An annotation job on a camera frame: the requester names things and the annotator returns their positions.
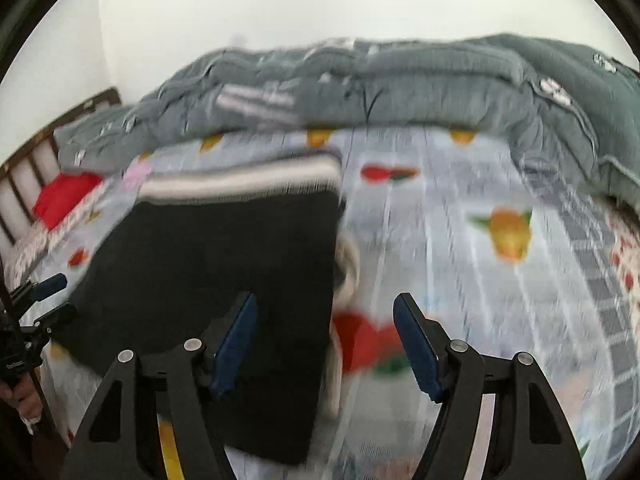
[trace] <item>yellow fruit print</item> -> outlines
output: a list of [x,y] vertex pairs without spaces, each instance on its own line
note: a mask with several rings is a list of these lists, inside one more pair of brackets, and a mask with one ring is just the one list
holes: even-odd
[[518,212],[508,207],[496,207],[489,218],[473,217],[471,221],[489,231],[498,258],[517,264],[527,257],[531,216],[532,211]]
[[202,139],[202,143],[200,145],[200,153],[208,152],[217,143],[219,143],[220,140],[222,140],[223,136],[224,134],[213,134],[212,136]]
[[335,130],[328,128],[316,128],[306,131],[306,145],[319,148],[324,146],[325,142],[329,140],[329,137]]
[[149,150],[148,152],[142,152],[138,155],[138,161],[142,162],[143,160],[147,160],[151,155],[155,153],[156,150]]
[[467,132],[465,130],[450,130],[449,131],[449,136],[451,137],[451,140],[453,140],[453,142],[455,142],[457,145],[466,146],[472,140],[474,140],[474,137],[476,136],[476,133],[475,132]]

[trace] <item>bed sheet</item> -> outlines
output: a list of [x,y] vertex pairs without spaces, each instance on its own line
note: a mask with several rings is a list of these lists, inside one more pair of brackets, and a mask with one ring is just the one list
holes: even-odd
[[[144,153],[40,263],[34,279],[65,272],[69,286],[24,321],[68,295],[149,172],[221,168],[304,145],[333,146],[343,155],[343,227],[358,243],[362,266],[350,312],[370,328],[369,339],[355,345],[387,337],[393,298],[410,292],[452,338],[480,352],[511,358],[530,351],[567,415],[588,477],[604,478],[639,427],[638,354],[610,262],[615,237],[603,213],[544,161],[524,159],[516,167],[504,143],[473,132],[420,126],[216,134]],[[46,349],[46,359],[59,418],[73,434],[99,378],[57,346]],[[438,407],[420,393],[400,354],[345,372],[340,415],[318,418],[305,466],[229,450],[238,478],[410,478]],[[490,401],[483,403],[469,479],[481,475]]]

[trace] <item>blue handle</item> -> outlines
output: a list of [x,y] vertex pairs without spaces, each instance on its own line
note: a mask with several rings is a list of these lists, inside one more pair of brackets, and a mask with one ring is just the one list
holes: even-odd
[[394,324],[420,389],[433,402],[442,402],[444,390],[438,378],[438,357],[420,326],[424,316],[410,294],[394,301]]
[[31,301],[46,300],[49,296],[53,296],[55,293],[60,292],[66,287],[66,276],[62,273],[56,274],[47,278],[43,282],[33,285],[31,289]]

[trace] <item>metal screw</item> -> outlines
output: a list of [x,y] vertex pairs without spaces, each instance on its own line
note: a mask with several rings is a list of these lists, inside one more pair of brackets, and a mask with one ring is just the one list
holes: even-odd
[[202,346],[202,341],[200,341],[199,339],[196,339],[196,338],[187,339],[187,341],[184,342],[184,349],[187,352],[195,352],[201,346]]
[[533,357],[531,354],[527,354],[526,352],[520,352],[518,354],[518,361],[520,361],[525,366],[529,366],[533,364]]
[[454,339],[451,341],[451,349],[455,352],[463,353],[469,350],[469,345],[462,339]]
[[128,363],[133,359],[133,351],[131,350],[123,350],[118,354],[118,361],[121,363]]

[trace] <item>black cloth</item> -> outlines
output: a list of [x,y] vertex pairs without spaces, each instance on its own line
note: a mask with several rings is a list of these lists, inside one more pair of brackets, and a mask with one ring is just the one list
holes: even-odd
[[101,375],[123,349],[199,336],[237,293],[258,325],[235,389],[204,406],[223,441],[283,463],[306,458],[333,299],[340,205],[331,191],[205,205],[139,203],[96,251],[52,334]]

